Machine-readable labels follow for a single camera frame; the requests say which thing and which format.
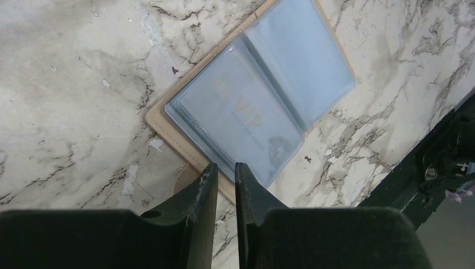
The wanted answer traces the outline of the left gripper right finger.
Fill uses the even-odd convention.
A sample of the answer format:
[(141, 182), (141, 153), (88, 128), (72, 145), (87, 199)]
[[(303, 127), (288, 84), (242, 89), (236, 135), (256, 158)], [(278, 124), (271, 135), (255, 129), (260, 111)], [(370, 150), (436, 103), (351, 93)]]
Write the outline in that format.
[(240, 268), (430, 268), (411, 222), (389, 207), (289, 208), (235, 165)]

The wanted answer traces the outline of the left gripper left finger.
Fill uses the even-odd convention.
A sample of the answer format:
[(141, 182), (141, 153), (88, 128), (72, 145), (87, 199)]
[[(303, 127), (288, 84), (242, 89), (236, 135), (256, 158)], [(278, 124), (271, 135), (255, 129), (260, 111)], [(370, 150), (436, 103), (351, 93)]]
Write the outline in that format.
[(210, 268), (218, 168), (137, 215), (130, 210), (1, 213), (2, 268)]

